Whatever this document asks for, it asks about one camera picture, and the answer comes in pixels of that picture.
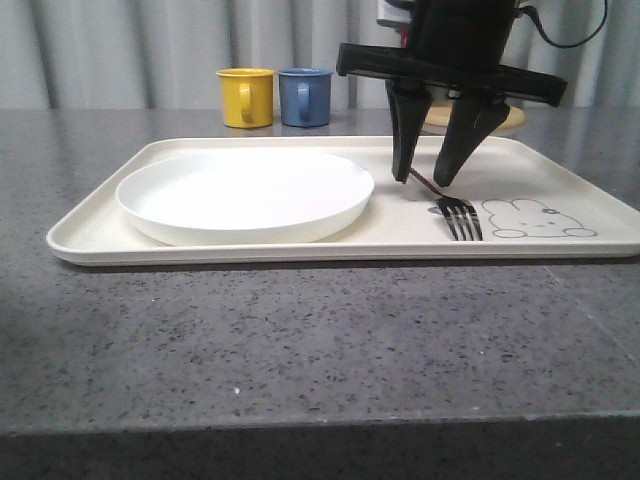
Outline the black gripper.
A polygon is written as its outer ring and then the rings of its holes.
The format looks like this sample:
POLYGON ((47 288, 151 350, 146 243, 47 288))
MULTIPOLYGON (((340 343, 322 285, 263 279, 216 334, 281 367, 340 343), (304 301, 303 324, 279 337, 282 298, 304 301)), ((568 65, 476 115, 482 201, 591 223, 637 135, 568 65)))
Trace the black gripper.
POLYGON ((408 179, 433 102, 425 85, 498 96, 463 96, 453 101, 433 170, 441 187, 453 182, 475 149, 507 119, 509 106, 503 98, 560 104, 565 80, 501 63, 518 15, 515 1, 416 1, 405 46, 340 45, 336 70, 341 76, 418 82, 385 83, 396 181, 408 179))

